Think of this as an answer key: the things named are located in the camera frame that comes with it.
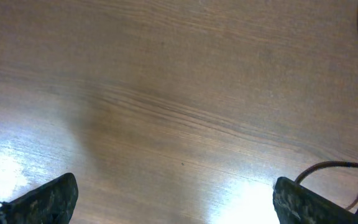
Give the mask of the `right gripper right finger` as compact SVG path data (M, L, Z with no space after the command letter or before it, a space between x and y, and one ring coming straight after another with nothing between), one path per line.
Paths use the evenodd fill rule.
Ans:
M276 181L273 206L280 224L358 224L356 214L287 177Z

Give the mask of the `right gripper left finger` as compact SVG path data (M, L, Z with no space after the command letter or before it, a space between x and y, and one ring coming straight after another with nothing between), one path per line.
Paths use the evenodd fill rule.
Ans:
M68 224L78 200L78 185L68 172L11 201L0 201L0 224Z

